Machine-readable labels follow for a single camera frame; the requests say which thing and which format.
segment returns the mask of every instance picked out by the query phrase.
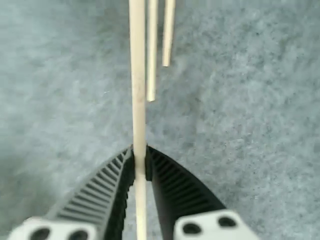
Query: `wooden skewer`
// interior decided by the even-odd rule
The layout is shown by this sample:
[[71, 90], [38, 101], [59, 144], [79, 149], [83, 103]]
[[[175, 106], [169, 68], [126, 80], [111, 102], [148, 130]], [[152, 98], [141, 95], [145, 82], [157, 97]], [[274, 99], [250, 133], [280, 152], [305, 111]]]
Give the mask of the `wooden skewer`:
[[176, 0], [165, 0], [162, 65], [170, 65], [172, 40], [174, 34]]
[[157, 30], [158, 30], [158, 0], [149, 0], [148, 13], [148, 102], [156, 99], [156, 76], [157, 76]]
[[145, 0], [129, 0], [133, 154], [137, 240], [147, 240]]

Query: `thin wooden rod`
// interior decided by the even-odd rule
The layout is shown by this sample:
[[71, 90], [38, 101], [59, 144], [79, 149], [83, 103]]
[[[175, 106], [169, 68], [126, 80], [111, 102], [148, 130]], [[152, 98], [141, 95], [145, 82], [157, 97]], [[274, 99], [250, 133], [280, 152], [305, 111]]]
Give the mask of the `thin wooden rod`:
[[165, 0], [162, 65], [168, 67], [174, 35], [176, 0]]
[[149, 0], [148, 10], [148, 78], [146, 99], [148, 102], [153, 102], [156, 99], [158, 0]]
[[133, 154], [137, 240], [147, 240], [145, 0], [129, 0]]

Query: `screw hole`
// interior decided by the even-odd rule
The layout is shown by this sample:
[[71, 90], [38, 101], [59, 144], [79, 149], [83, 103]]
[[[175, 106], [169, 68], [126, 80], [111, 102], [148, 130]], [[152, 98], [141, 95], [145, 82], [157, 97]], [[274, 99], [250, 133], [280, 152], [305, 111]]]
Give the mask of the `screw hole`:
[[69, 237], [69, 240], [87, 240], [87, 239], [88, 239], [88, 233], [83, 230], [75, 231]]
[[201, 233], [201, 228], [195, 223], [186, 223], [183, 226], [183, 232], [185, 234], [199, 234]]
[[221, 217], [219, 219], [219, 224], [221, 227], [227, 227], [227, 228], [229, 228], [229, 227], [232, 228], [237, 225], [233, 219], [231, 219], [230, 217], [227, 217], [227, 216]]
[[40, 228], [33, 232], [33, 234], [30, 237], [30, 240], [46, 240], [49, 237], [49, 234], [49, 228]]

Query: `blue-gray carpet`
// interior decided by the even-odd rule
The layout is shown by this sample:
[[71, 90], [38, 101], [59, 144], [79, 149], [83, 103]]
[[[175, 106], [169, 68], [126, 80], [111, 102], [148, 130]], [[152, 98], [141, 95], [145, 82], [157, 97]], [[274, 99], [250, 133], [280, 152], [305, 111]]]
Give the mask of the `blue-gray carpet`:
[[[132, 112], [128, 0], [0, 5], [5, 239], [129, 146]], [[147, 106], [148, 143], [262, 239], [320, 239], [319, 13], [318, 0], [177, 0], [172, 63]], [[161, 239], [150, 186], [148, 238]]]

